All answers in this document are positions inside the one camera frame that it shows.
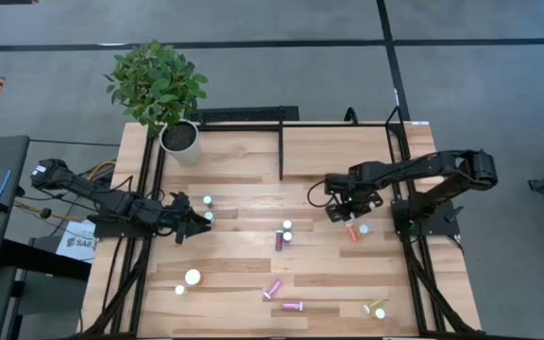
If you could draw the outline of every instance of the wood plank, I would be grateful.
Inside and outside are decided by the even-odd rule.
[[[343,174],[367,161],[390,162],[383,127],[287,127],[282,131],[286,176]]]
[[[406,124],[405,128],[413,157],[434,151],[429,126]],[[303,170],[305,165],[300,165],[294,171],[304,174],[287,176],[283,181],[278,179],[276,132],[205,132],[200,136],[203,158],[197,166],[181,167],[173,158],[165,158],[163,204],[171,203],[170,191],[184,191],[197,213],[211,210],[216,221],[212,231],[191,237],[182,246],[175,245],[173,237],[153,240],[139,337],[417,333],[406,264],[388,204],[391,191],[380,191],[385,204],[357,219],[357,225],[367,224],[370,229],[358,243],[350,240],[343,224],[331,223],[323,209],[311,207],[305,199],[309,188],[326,172],[345,173],[349,166],[363,161],[388,162],[384,130],[324,127],[324,143],[315,142],[322,137],[316,135],[320,132],[316,130],[316,127],[285,127],[285,138],[288,131],[292,145],[299,139],[308,141],[295,150],[303,153],[312,147],[312,157],[316,160],[298,159],[307,168]],[[307,136],[297,136],[297,132],[306,132]],[[144,127],[126,125],[113,183],[133,175],[135,189],[145,138]],[[331,145],[331,140],[340,142]],[[341,147],[362,143],[370,145],[364,151],[365,159],[358,159],[351,151],[334,160],[328,156],[329,150],[338,152]],[[147,192],[158,149],[156,142],[146,181]],[[285,145],[285,175],[287,167],[293,166],[287,162],[287,155],[290,161],[298,154],[292,152]],[[323,167],[311,169],[316,162]],[[439,180],[426,178],[416,185],[418,190],[425,191]],[[212,209],[202,203],[203,196],[213,197]],[[322,188],[313,190],[312,200],[321,203],[327,200]],[[278,252],[275,231],[285,219],[293,222],[294,238]],[[479,327],[460,250],[446,237],[428,239],[438,287],[467,323]],[[97,246],[82,309],[86,327],[100,313],[115,245],[116,240],[111,239],[102,240]],[[116,291],[124,251],[125,243],[117,256],[109,299]],[[201,282],[188,287],[185,296],[175,295],[175,286],[184,283],[186,270],[193,267],[201,271]],[[282,287],[272,300],[267,300],[263,292],[275,280],[281,280]],[[423,296],[428,326],[432,328],[431,303],[425,292]],[[128,329],[132,297],[133,290],[123,311],[122,331]],[[281,303],[287,300],[303,301],[304,311],[284,311]],[[363,304],[373,300],[382,301],[384,320],[363,312]]]

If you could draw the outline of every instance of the gray floor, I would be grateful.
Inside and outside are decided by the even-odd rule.
[[[544,38],[544,1],[386,3],[395,39]],[[364,0],[43,0],[0,6],[0,44],[382,36],[375,2]],[[210,78],[203,108],[298,105],[303,120],[331,120],[352,106],[361,119],[381,120],[395,103],[382,47],[184,52]],[[438,149],[483,148],[496,159],[499,186],[458,199],[465,205],[459,218],[483,328],[544,338],[544,197],[526,184],[544,176],[544,45],[398,47],[397,53],[412,119],[431,122]],[[0,135],[118,143],[125,119],[110,105],[100,75],[112,68],[113,54],[0,52],[0,77],[7,80]],[[26,168],[56,156],[80,171],[115,154],[116,147],[32,144]],[[68,206],[50,207],[64,212]],[[52,229],[15,213],[8,236],[25,241]],[[71,313],[37,318],[26,323],[23,338],[63,336],[76,321]]]

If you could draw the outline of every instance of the white sign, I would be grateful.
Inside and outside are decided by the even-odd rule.
[[[90,221],[69,222],[56,254],[81,260],[88,264],[94,261],[95,224]]]

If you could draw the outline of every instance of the green leaves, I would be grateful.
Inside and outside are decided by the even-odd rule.
[[[152,88],[157,90],[165,90],[169,87],[169,83],[169,79],[159,79],[152,84]]]
[[[150,50],[153,53],[157,53],[159,52],[160,49],[161,49],[161,45],[157,41],[152,41],[152,44],[150,44]]]
[[[201,84],[207,84],[209,82],[209,80],[207,79],[206,76],[203,76],[201,74],[196,74],[195,75],[195,81],[196,82],[199,82]]]
[[[172,127],[196,110],[197,99],[207,97],[200,88],[207,77],[172,46],[152,41],[114,58],[114,70],[103,75],[110,82],[110,102],[125,106],[123,114],[142,125]]]
[[[161,96],[161,99],[159,99],[160,103],[169,103],[172,100],[178,100],[179,97],[174,94],[164,94]]]
[[[196,81],[191,79],[186,80],[186,87],[191,90],[198,90],[198,84],[196,83]]]
[[[195,94],[199,98],[207,98],[207,94],[202,90],[193,90],[193,94]]]
[[[130,115],[130,116],[132,116],[132,115],[135,114],[135,112],[136,112],[135,109],[133,109],[133,108],[127,108],[127,109],[125,109],[125,111],[123,111],[123,115]]]

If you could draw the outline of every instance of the plant pot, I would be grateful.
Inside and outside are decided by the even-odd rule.
[[[194,165],[200,158],[198,128],[190,121],[182,119],[171,131],[165,125],[159,133],[159,143],[181,165]]]

